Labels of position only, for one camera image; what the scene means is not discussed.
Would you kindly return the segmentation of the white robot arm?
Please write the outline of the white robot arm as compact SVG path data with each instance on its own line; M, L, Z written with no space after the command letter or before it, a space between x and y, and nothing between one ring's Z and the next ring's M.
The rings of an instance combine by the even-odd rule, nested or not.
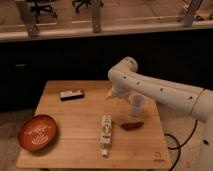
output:
M125 57L108 71L112 87L107 99L127 100L139 92L164 105L190 114L205 124L196 171L213 171L213 90L157 79L137 73L138 63Z

